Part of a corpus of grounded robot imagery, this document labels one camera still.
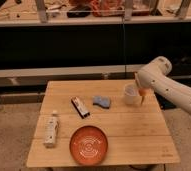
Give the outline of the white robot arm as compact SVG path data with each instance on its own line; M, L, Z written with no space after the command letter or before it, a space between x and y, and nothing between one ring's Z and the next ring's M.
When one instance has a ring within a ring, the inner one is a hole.
M136 82L139 87L153 89L191 115L191 87L169 78L171 70L171 62L164 56L158 56L137 71Z

